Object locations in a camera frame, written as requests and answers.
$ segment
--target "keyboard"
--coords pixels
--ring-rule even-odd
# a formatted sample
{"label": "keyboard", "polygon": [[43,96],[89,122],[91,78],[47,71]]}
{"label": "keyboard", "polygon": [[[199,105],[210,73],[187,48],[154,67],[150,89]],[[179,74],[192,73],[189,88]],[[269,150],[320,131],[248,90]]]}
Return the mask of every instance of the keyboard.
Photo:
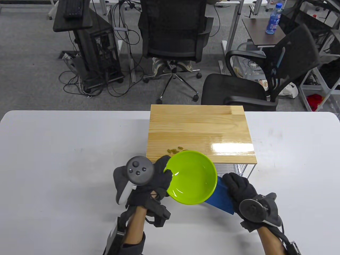
{"label": "keyboard", "polygon": [[84,0],[64,0],[66,1],[64,18],[81,19],[84,11]]}

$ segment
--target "black office chair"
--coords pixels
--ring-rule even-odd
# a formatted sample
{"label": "black office chair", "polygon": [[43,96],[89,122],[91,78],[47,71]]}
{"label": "black office chair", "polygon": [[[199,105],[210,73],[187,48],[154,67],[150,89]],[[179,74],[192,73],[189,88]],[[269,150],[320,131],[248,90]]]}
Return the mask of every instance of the black office chair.
{"label": "black office chair", "polygon": [[[268,90],[255,81],[238,78],[230,64],[232,56],[244,57],[258,64],[268,81]],[[276,111],[279,93],[290,82],[318,66],[320,58],[308,28],[301,25],[271,48],[267,56],[229,51],[225,62],[232,76],[208,75],[203,85],[202,105],[243,105],[245,111]]]}
{"label": "black office chair", "polygon": [[[198,100],[198,92],[177,72],[178,61],[200,62],[203,48],[207,45],[214,18],[204,16],[207,0],[141,0],[142,13],[138,27],[143,39],[143,56],[163,59],[169,69],[170,78],[157,99],[162,97],[172,78],[178,78],[195,92],[193,101]],[[197,78],[202,75],[194,70]],[[144,76],[148,82],[154,75]]]}

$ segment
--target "wood grain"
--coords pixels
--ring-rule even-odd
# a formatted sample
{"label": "wood grain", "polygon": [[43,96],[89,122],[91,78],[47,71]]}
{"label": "wood grain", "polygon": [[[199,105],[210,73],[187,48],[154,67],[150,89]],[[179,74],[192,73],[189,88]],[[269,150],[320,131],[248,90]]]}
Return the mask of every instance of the wood grain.
{"label": "wood grain", "polygon": [[155,162],[178,146],[214,163],[256,164],[242,106],[151,105],[147,158]]}

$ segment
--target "bowl rim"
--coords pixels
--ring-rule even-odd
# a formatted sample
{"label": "bowl rim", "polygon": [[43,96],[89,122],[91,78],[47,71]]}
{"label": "bowl rim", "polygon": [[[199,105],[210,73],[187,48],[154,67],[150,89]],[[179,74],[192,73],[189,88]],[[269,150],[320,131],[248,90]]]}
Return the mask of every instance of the bowl rim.
{"label": "bowl rim", "polygon": [[[199,200],[198,202],[195,202],[195,203],[183,203],[183,202],[180,202],[180,201],[178,201],[178,199],[176,199],[177,197],[173,196],[171,193],[168,193],[169,196],[173,198],[173,200],[175,200],[175,201],[177,201],[177,202],[179,202],[179,203],[181,203],[181,204],[184,204],[184,205],[198,205],[198,204],[202,204],[203,202],[207,201],[207,200],[211,197],[211,195],[215,192],[215,189],[216,189],[216,186],[217,186],[217,180],[218,180],[217,170],[216,170],[215,164],[211,161],[210,158],[208,158],[207,155],[205,155],[205,154],[203,154],[203,153],[201,153],[201,152],[199,152],[199,151],[194,151],[194,150],[185,150],[185,151],[181,151],[181,152],[179,152],[179,153],[173,155],[173,156],[171,157],[171,159],[174,158],[174,157],[176,157],[177,155],[179,155],[179,154],[181,154],[181,153],[192,153],[192,152],[193,152],[193,153],[196,153],[196,154],[199,154],[199,155],[201,155],[201,156],[203,156],[204,158],[206,158],[206,159],[211,163],[211,165],[213,166],[213,168],[214,168],[214,170],[215,170],[215,184],[214,184],[214,188],[211,190],[211,192],[210,192],[204,199],[201,199],[201,200]],[[168,166],[169,161],[167,162],[164,171],[166,171],[166,170],[168,169],[167,166]]]}

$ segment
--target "dark desk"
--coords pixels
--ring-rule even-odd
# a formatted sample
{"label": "dark desk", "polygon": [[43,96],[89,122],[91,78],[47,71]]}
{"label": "dark desk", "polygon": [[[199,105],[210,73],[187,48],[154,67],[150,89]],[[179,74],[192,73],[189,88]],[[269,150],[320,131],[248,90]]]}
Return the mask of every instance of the dark desk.
{"label": "dark desk", "polygon": [[286,36],[280,26],[277,26],[277,29],[273,35],[267,34],[266,28],[268,21],[268,18],[242,19],[242,22],[247,29],[253,44],[258,47],[274,47],[279,41],[281,41],[281,39]]}
{"label": "dark desk", "polygon": [[53,31],[54,32],[64,32],[80,30],[92,27],[92,19],[90,16],[90,0],[85,0],[84,2],[84,14],[83,19],[65,20],[63,17],[64,6],[67,0],[59,0],[59,5],[57,13],[55,15]]}

